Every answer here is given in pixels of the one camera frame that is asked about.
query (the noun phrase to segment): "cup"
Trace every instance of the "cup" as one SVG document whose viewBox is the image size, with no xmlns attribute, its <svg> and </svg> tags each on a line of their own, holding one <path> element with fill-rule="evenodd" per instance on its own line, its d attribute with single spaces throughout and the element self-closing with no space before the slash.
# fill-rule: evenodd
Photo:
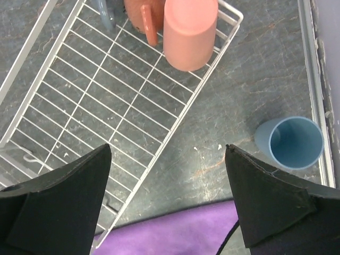
<svg viewBox="0 0 340 255">
<path fill-rule="evenodd" d="M 92 0 L 98 8 L 101 22 L 107 30 L 116 27 L 116 16 L 124 13 L 123 0 Z"/>
<path fill-rule="evenodd" d="M 257 147 L 283 168 L 300 170 L 313 165 L 324 150 L 320 128 L 308 118 L 276 118 L 260 125 Z"/>
<path fill-rule="evenodd" d="M 165 0 L 124 0 L 132 25 L 145 33 L 149 45 L 158 44 L 157 31 L 163 29 Z"/>
<path fill-rule="evenodd" d="M 170 65 L 181 71 L 203 67 L 214 50 L 217 0 L 167 0 L 163 48 Z"/>
</svg>

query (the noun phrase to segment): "white wire rack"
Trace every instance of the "white wire rack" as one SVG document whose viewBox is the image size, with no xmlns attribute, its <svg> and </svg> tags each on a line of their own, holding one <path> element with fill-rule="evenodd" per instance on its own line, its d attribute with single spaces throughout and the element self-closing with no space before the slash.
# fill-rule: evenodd
<svg viewBox="0 0 340 255">
<path fill-rule="evenodd" d="M 97 224 L 103 233 L 93 249 L 129 205 L 243 15 L 219 0 L 214 54 L 205 67 L 189 73 L 173 69 L 162 45 L 150 47 L 127 19 L 113 33 L 104 31 L 99 20 L 90 3 L 76 2 L 0 142 L 0 157 L 27 179 L 110 144 L 112 167 Z M 12 183 L 0 175 L 0 184 Z"/>
</svg>

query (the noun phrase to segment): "blue cup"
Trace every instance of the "blue cup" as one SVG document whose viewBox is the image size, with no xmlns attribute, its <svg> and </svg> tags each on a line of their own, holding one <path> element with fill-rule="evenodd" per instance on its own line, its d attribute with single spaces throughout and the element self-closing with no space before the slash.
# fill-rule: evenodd
<svg viewBox="0 0 340 255">
<path fill-rule="evenodd" d="M 313 165 L 324 150 L 320 128 L 308 118 L 275 118 L 260 125 L 257 147 L 283 168 L 300 170 Z"/>
</svg>

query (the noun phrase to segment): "purple cloth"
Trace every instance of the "purple cloth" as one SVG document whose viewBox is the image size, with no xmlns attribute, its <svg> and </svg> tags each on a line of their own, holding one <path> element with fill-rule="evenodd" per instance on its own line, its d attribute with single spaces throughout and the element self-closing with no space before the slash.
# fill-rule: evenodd
<svg viewBox="0 0 340 255">
<path fill-rule="evenodd" d="M 234 201 L 180 211 L 111 231 L 94 255 L 215 255 L 237 220 Z"/>
</svg>

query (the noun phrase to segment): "pink mug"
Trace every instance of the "pink mug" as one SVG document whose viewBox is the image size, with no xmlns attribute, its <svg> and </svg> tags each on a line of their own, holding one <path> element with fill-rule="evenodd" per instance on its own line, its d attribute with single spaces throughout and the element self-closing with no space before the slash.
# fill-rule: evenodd
<svg viewBox="0 0 340 255">
<path fill-rule="evenodd" d="M 163 48 L 170 65 L 195 71 L 210 60 L 217 15 L 217 0 L 166 0 Z"/>
</svg>

